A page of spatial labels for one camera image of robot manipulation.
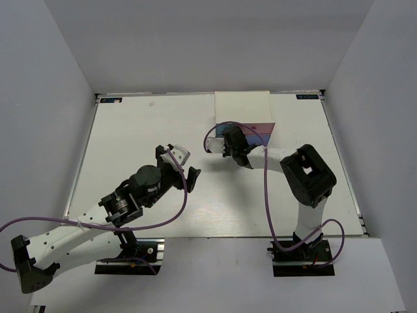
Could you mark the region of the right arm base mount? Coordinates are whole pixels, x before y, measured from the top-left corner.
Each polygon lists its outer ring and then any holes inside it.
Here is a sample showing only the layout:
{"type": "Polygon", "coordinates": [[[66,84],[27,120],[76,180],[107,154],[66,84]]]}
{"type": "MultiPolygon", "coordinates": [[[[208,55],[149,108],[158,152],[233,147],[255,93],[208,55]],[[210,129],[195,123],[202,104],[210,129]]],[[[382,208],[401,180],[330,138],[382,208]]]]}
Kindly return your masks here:
{"type": "Polygon", "coordinates": [[[272,256],[272,270],[274,277],[318,277],[334,276],[332,252],[328,240],[322,240],[307,254],[301,248],[284,252],[274,241],[270,242],[266,251],[272,256]]]}

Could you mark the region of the small blue drawer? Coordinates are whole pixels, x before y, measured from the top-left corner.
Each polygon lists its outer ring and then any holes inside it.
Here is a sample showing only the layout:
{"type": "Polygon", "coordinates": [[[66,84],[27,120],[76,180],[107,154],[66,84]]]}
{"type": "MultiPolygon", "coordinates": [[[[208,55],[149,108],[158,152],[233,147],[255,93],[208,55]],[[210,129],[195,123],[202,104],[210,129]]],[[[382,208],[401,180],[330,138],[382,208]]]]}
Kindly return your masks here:
{"type": "Polygon", "coordinates": [[[222,132],[229,127],[229,123],[218,123],[216,124],[215,135],[217,138],[223,136],[222,132]]]}

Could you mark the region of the pink drawer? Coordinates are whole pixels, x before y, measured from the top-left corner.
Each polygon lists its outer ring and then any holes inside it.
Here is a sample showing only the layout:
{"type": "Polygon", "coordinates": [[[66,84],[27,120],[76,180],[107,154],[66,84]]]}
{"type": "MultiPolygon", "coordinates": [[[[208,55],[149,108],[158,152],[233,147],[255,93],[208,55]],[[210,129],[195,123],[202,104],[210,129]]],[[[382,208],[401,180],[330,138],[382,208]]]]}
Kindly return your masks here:
{"type": "Polygon", "coordinates": [[[274,130],[275,123],[242,123],[239,128],[244,134],[255,135],[271,135],[274,130]]]}

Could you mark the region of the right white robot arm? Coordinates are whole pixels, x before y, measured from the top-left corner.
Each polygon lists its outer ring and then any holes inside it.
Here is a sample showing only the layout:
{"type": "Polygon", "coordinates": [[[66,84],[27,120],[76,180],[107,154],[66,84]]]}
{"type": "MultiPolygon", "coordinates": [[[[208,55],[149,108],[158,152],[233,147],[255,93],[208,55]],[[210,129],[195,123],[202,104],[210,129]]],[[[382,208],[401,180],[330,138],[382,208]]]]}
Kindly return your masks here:
{"type": "Polygon", "coordinates": [[[318,251],[323,237],[323,211],[337,183],[333,171],[314,146],[305,144],[294,151],[249,144],[238,126],[222,132],[225,155],[241,167],[266,170],[285,176],[293,196],[298,201],[298,219],[293,242],[295,254],[309,260],[318,251]]]}

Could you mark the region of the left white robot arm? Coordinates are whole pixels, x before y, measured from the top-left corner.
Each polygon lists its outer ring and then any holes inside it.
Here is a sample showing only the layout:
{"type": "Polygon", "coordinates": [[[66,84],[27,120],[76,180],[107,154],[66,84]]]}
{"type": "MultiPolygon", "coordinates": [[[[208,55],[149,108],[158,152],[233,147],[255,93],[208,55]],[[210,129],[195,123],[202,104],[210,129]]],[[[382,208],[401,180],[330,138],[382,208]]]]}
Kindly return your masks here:
{"type": "Polygon", "coordinates": [[[200,170],[182,167],[190,152],[179,145],[159,145],[156,165],[145,165],[124,180],[98,204],[80,214],[75,221],[31,238],[18,235],[10,242],[21,291],[34,293],[70,269],[103,259],[139,258],[140,243],[128,223],[142,217],[170,189],[189,194],[200,170]]]}

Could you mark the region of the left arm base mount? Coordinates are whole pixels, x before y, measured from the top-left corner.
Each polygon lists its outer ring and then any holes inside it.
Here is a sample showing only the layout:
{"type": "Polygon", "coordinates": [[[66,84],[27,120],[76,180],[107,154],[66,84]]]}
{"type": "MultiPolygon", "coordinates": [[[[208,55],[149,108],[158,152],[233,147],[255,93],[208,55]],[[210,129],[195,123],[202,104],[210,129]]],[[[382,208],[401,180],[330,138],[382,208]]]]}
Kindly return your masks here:
{"type": "Polygon", "coordinates": [[[154,276],[162,266],[165,239],[144,239],[134,232],[106,232],[112,253],[96,262],[96,275],[154,276]]]}

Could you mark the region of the large blue-violet drawer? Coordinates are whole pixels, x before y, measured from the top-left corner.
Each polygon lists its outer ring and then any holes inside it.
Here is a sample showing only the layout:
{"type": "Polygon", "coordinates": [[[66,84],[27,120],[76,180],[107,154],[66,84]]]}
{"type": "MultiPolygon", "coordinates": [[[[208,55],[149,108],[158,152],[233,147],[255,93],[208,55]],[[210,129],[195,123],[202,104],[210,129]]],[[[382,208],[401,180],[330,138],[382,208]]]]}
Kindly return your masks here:
{"type": "Polygon", "coordinates": [[[261,134],[260,136],[256,134],[247,134],[246,140],[249,145],[267,145],[270,137],[271,134],[261,134]]]}

